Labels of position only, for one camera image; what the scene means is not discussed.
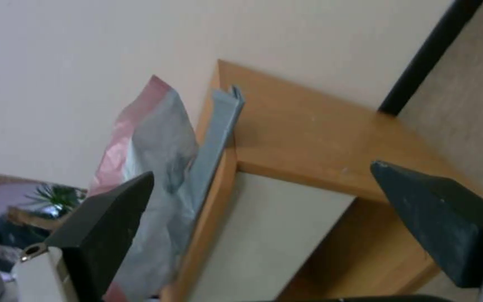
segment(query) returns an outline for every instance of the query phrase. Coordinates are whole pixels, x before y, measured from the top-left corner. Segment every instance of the white wall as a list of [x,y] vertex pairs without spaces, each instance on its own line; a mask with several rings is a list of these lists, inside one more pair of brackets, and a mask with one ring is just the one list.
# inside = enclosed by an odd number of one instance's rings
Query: white wall
[[0,173],[87,186],[151,74],[195,124],[217,58],[376,108],[451,0],[0,0]]

